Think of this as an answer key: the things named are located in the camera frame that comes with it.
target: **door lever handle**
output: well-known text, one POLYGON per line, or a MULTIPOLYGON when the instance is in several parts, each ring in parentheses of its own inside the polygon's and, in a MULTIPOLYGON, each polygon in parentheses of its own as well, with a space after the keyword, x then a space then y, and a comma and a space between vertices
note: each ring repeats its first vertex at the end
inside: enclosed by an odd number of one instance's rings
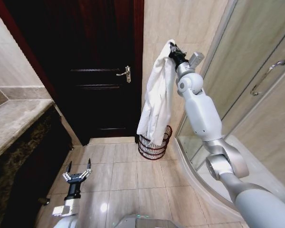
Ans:
POLYGON ((285 65, 285 59, 284 60, 280 60, 278 62, 276 62, 275 64, 271 65, 270 68, 268 68, 268 70, 266 71, 265 74, 263 74, 263 76, 260 78, 260 80, 255 84, 255 86, 252 88, 252 90, 250 91, 250 94, 252 96, 257 96, 260 94, 260 92, 257 92, 256 89, 259 87, 259 85, 264 81, 264 79, 269 75, 269 73, 276 68, 277 66, 284 66, 285 65))
POLYGON ((127 77, 127 83, 131 82, 131 70, 129 66, 125 67, 125 72, 121 73, 121 74, 116 74, 116 76, 122 76, 122 75, 126 75, 127 77))

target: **shower enclosure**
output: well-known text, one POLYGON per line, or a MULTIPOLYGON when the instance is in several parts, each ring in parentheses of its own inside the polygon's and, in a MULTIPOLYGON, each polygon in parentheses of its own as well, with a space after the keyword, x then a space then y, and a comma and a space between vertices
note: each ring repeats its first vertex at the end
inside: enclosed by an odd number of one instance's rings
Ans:
MULTIPOLYGON (((230 0, 200 74, 226 141, 245 158, 243 181, 285 202, 285 0, 230 0)), ((186 115, 176 133, 182 159, 213 196, 233 208, 204 163, 209 155, 186 115)))

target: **white lab coat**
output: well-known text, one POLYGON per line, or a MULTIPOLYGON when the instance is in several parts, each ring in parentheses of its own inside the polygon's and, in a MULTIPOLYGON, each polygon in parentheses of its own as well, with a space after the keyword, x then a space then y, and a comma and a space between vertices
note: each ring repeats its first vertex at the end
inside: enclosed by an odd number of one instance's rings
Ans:
POLYGON ((137 134, 144 135, 156 145, 161 145, 171 117, 172 92, 176 72, 175 63, 169 58, 170 43, 175 44, 175 41, 168 40, 153 65, 147 83, 145 104, 137 128, 137 134))

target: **dark marble cabinet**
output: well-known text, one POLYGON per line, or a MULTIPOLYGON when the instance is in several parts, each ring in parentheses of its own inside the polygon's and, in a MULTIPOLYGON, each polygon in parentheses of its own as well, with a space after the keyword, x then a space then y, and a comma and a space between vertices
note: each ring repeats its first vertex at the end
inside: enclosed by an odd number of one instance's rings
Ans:
POLYGON ((0 155, 0 227, 34 227, 41 204, 71 149, 51 106, 0 155))

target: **tile floor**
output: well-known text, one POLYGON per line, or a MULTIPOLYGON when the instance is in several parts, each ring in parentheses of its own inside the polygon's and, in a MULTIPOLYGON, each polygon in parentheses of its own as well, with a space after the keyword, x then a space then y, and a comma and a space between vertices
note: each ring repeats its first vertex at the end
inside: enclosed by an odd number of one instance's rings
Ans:
POLYGON ((51 216, 63 205, 68 184, 62 178, 69 161, 71 172, 82 172, 91 158, 93 173, 82 184, 79 219, 83 228, 112 228, 124 216, 149 215, 171 219, 188 228, 246 228, 211 207, 188 184, 177 156, 168 146, 157 161, 143 158, 135 143, 76 146, 61 168, 48 196, 49 205, 38 215, 36 227, 52 228, 51 216))

